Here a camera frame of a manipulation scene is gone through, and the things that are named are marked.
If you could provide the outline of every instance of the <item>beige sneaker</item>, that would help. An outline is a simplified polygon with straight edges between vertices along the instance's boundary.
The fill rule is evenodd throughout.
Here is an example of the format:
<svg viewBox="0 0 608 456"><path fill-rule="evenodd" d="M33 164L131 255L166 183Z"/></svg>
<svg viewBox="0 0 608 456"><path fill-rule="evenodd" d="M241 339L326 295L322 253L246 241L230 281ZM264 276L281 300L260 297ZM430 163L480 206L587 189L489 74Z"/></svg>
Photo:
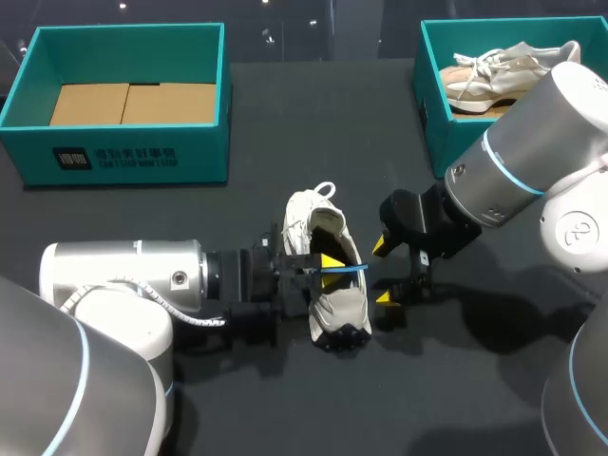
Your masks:
<svg viewBox="0 0 608 456"><path fill-rule="evenodd" d="M322 194L323 189L329 192ZM334 193L333 183L322 182L314 190L292 195L283 222L287 255L326 254L347 266L361 264L344 214L330 202ZM327 351L350 350L370 340L363 270L342 275L327 289L310 289L310 295L309 324L316 346Z"/></svg>
<svg viewBox="0 0 608 456"><path fill-rule="evenodd" d="M555 65L580 63L580 45L534 48L524 42L509 49L492 49L473 58L454 54L457 66L440 71L447 102L466 112L482 114L502 100L519 100Z"/></svg>

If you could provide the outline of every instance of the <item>black tabletop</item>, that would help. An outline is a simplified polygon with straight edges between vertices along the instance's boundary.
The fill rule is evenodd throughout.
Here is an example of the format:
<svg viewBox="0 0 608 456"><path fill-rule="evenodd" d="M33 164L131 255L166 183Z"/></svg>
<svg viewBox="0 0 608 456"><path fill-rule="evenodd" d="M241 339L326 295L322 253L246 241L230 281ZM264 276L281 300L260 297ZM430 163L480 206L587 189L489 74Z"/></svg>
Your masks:
<svg viewBox="0 0 608 456"><path fill-rule="evenodd" d="M407 251L371 256L379 203L433 183L410 90L412 61L233 65L226 186L25 191L0 153L0 274L36 291L51 242L196 238L246 247L281 220L297 190L333 181L369 284L407 273ZM602 277L579 283L551 264L542 203L437 261L441 292L390 331L371 303L372 341L325 353L305 320L278 346L176 354L176 455L550 454L542 387L599 300Z"/></svg>

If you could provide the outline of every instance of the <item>cable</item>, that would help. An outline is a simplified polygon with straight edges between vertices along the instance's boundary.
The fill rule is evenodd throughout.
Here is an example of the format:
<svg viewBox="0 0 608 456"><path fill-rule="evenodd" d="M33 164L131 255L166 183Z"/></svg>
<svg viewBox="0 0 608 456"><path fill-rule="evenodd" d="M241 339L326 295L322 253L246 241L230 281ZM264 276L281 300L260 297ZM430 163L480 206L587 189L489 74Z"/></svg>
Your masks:
<svg viewBox="0 0 608 456"><path fill-rule="evenodd" d="M171 305L166 299L164 299L160 294L157 293L152 286L148 283L138 280L134 277L129 277L126 275L119 275L114 277L113 279L98 283L95 285L84 285L76 290L61 306L60 310L65 312L66 314L71 314L72 309L78 304L86 295L88 295L91 291L99 289L99 288L110 288L116 289L117 283L125 283L137 286L140 290L148 295L150 300L159 304L170 314L175 316L178 320L183 321L192 326L199 326L203 328L219 328L226 324L226 319L221 316L216 316L213 318L194 318L192 316L188 316L183 312L180 312L173 305Z"/></svg>

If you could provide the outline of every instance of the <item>shoebox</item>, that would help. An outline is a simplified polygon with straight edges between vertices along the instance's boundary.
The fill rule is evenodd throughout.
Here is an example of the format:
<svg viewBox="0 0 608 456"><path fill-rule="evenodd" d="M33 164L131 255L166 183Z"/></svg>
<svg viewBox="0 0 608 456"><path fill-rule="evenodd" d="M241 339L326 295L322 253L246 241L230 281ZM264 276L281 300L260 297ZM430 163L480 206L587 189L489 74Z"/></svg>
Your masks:
<svg viewBox="0 0 608 456"><path fill-rule="evenodd" d="M521 41L534 48L557 48L570 40L580 43L582 64L608 80L608 25L601 16L422 22L413 89L435 177L442 178L508 109L498 106L482 116L453 114L439 77L442 68L455 65L453 54L477 57Z"/></svg>
<svg viewBox="0 0 608 456"><path fill-rule="evenodd" d="M42 27L0 114L26 185L224 182L223 24Z"/></svg>

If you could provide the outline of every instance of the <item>cardboard insert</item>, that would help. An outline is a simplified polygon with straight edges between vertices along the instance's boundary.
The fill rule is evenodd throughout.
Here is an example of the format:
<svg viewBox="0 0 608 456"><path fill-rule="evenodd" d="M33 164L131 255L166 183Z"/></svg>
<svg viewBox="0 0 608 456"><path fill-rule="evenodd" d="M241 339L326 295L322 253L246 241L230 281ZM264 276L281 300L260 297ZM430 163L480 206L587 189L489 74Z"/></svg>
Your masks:
<svg viewBox="0 0 608 456"><path fill-rule="evenodd" d="M215 84L63 85L50 124L211 124L215 111Z"/></svg>

